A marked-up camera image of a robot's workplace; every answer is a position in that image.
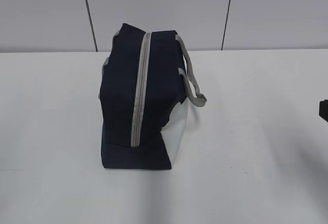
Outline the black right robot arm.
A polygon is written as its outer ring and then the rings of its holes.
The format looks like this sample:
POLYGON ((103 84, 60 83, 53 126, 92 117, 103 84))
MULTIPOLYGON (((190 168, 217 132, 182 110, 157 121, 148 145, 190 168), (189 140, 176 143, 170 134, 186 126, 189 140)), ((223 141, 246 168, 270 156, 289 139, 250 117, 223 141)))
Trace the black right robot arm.
POLYGON ((319 102, 319 116, 328 122, 328 100, 322 100, 319 102))

